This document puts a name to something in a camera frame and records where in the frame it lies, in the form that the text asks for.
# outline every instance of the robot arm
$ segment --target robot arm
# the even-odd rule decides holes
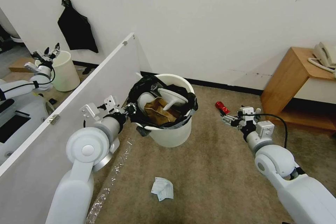
[[[55,49],[51,52],[51,54],[48,54],[48,52],[49,48],[46,49],[44,55],[41,55],[41,53],[38,51],[33,53],[32,57],[34,59],[38,59],[41,62],[38,67],[31,62],[27,62],[25,64],[25,68],[34,73],[34,76],[31,77],[29,81],[18,80],[0,85],[0,101],[5,101],[23,94],[25,95],[30,93],[33,89],[47,90],[50,87],[52,82],[50,78],[51,71],[53,70],[53,59],[56,58],[60,53],[59,43],[56,44]]]
[[[273,143],[273,123],[256,122],[258,114],[252,107],[240,108],[237,117],[227,115],[230,111],[222,103],[216,107],[221,111],[222,121],[243,132],[255,155],[257,170],[277,190],[280,202],[296,224],[336,223],[335,197],[300,168],[289,150]]]
[[[92,171],[98,171],[111,160],[120,144],[118,134],[128,115],[136,112],[131,104],[119,108],[112,96],[104,100],[104,105],[109,114],[103,118],[93,103],[80,109],[85,120],[93,124],[76,131],[66,144],[66,155],[73,166],[58,184],[46,224],[85,222],[93,193]]]

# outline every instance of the black trash bag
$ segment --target black trash bag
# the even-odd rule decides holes
[[[171,91],[174,91],[183,97],[187,98],[188,103],[184,104],[181,107],[174,107],[175,110],[181,113],[181,116],[175,120],[175,122],[166,122],[161,125],[156,125],[150,121],[150,119],[145,116],[142,111],[138,107],[137,99],[144,92],[151,93],[154,97],[159,97],[160,94],[158,92],[159,88],[165,88]],[[137,107],[136,113],[134,115],[130,115],[131,122],[139,123],[142,127],[152,126],[160,129],[176,129],[185,125],[192,115],[198,110],[197,99],[194,93],[188,93],[184,87],[176,86],[176,85],[166,85],[156,76],[145,76],[142,77],[134,86],[131,88],[128,94],[128,103],[134,103]]]
[[[57,23],[70,50],[88,49],[98,53],[88,18],[79,14],[70,0],[62,0],[62,5],[65,9]]]

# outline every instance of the trash can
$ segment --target trash can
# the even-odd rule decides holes
[[[164,82],[166,85],[174,84],[176,86],[183,87],[187,90],[188,93],[195,94],[193,87],[191,84],[186,81],[184,78],[173,75],[173,74],[159,74],[156,77]],[[160,128],[154,126],[143,126],[140,123],[136,124],[139,127],[142,127],[148,131],[150,131],[149,135],[153,138],[153,140],[161,146],[164,147],[176,147],[183,144],[189,137],[191,132],[191,116],[197,110],[197,101],[196,108],[190,109],[186,114],[186,123],[178,128]]]
[[[36,60],[35,65],[39,65],[40,61]],[[67,51],[61,51],[53,60],[52,67],[55,70],[55,79],[52,84],[61,92],[66,92],[75,89],[80,84],[74,63],[71,60],[71,54]]]

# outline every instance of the telephone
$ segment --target telephone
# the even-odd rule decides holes
[[[336,48],[334,46],[320,42],[315,46],[313,54],[325,67],[336,68]]]
[[[313,54],[316,58],[308,58],[308,61],[319,68],[331,72],[336,79],[336,47],[320,42],[315,46]]]

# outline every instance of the red can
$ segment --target red can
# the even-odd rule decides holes
[[[219,109],[219,111],[221,111],[222,113],[224,113],[224,115],[227,115],[230,113],[230,110],[224,106],[224,104],[220,101],[216,102],[215,104],[216,108]]]

